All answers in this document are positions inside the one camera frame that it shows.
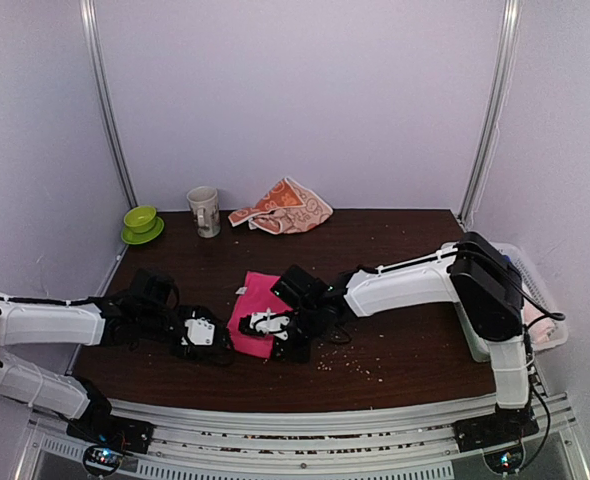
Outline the pink microfiber towel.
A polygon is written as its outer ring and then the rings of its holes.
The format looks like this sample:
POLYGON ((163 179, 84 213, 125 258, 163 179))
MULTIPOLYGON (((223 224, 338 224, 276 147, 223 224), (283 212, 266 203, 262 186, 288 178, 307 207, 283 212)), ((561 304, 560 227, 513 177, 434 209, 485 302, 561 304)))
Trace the pink microfiber towel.
POLYGON ((281 313, 290 307, 271 292, 271 287, 279 279, 275 275, 267 275, 248 271, 243 287, 245 292, 237 297, 233 312, 228 321, 228 330, 236 352, 269 359, 273 349, 273 337, 251 337, 239 330, 240 320, 252 313, 265 312, 269 308, 274 313, 281 313))

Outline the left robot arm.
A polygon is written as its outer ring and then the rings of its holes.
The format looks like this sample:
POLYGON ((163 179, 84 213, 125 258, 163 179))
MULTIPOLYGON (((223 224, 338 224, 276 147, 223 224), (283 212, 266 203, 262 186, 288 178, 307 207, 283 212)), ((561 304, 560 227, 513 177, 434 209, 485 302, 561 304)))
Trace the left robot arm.
POLYGON ((232 360, 226 326, 204 306, 181 304, 176 282, 152 270, 137 270, 126 289, 107 296, 56 300, 0 292, 0 396, 53 412, 71 436, 143 451, 150 424, 114 415, 90 380, 16 354, 24 345, 134 349, 143 340, 167 346, 180 359, 215 365, 232 360))

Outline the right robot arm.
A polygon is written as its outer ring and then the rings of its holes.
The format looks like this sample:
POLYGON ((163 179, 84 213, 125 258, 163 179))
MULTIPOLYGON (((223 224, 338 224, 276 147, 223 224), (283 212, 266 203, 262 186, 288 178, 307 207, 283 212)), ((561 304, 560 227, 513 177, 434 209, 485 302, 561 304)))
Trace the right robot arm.
POLYGON ((271 292, 293 310, 292 325, 304 338, 346 316, 366 318, 421 305, 450 305, 471 357, 490 364, 495 385, 492 412, 459 422, 459 438, 487 446, 538 432, 522 277, 481 234, 467 232, 453 245, 412 260, 358 266, 331 284, 293 265, 271 292))

